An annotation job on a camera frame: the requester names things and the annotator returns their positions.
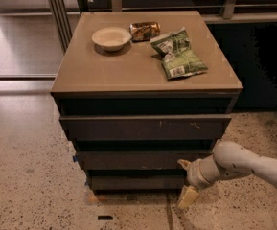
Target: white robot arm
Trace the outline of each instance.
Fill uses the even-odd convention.
[[[254,174],[277,187],[277,159],[260,156],[234,142],[220,142],[213,154],[194,162],[178,160],[187,171],[177,206],[184,209],[198,197],[198,190],[212,186],[218,180],[229,180]]]

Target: terrazzo floor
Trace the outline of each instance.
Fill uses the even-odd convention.
[[[8,74],[11,66],[15,73],[35,73],[40,65],[46,73],[58,69],[62,52],[52,19],[31,18],[46,25],[37,28],[25,23],[29,19],[0,17],[0,73]],[[29,26],[37,36],[27,34]],[[47,42],[45,35],[53,41],[46,54],[47,44],[39,47]],[[18,47],[23,42],[26,47]],[[72,160],[75,151],[61,130],[49,93],[52,84],[0,81],[0,229],[277,229],[277,189],[254,175],[217,182],[184,211],[176,207],[175,191],[94,195]],[[231,116],[222,140],[277,158],[276,111],[234,111]]]

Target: white bowl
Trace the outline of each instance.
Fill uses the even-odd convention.
[[[92,35],[92,41],[106,51],[118,51],[131,40],[131,34],[123,28],[108,27],[98,30]]]

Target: green snack bag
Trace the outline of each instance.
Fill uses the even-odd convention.
[[[176,32],[154,37],[150,40],[150,44],[161,57],[169,53],[182,52],[191,48],[190,40],[184,27]]]
[[[162,59],[162,65],[167,79],[198,75],[208,69],[191,49],[181,53],[166,54]]]
[[[189,77],[205,73],[208,68],[191,50],[185,28],[162,34],[150,40],[153,49],[162,57],[167,79]]]

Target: cabinet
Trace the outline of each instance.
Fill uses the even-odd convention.
[[[156,21],[185,27],[203,75],[167,80],[149,41],[115,53],[94,45],[104,27]],[[197,11],[84,12],[51,89],[60,124],[92,190],[180,189],[178,159],[212,152],[242,84]]]

